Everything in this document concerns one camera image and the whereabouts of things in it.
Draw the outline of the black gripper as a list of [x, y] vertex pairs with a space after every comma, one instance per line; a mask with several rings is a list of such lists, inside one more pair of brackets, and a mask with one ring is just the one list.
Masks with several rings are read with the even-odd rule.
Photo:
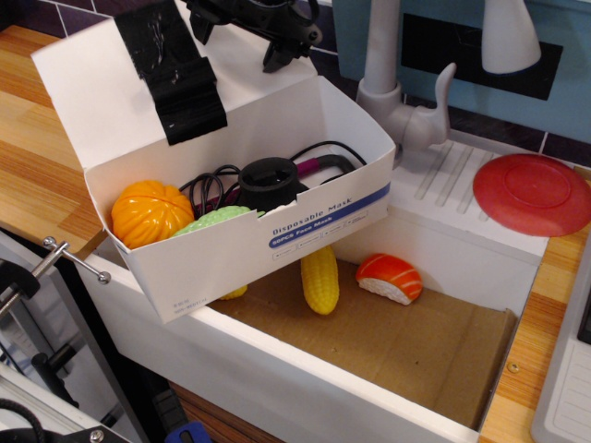
[[305, 45], [316, 45], [322, 32], [316, 25], [317, 1], [309, 2], [306, 16], [296, 1], [186, 1], [195, 38], [209, 41], [215, 26], [233, 24], [270, 41], [263, 57], [263, 72], [275, 73], [305, 53]]

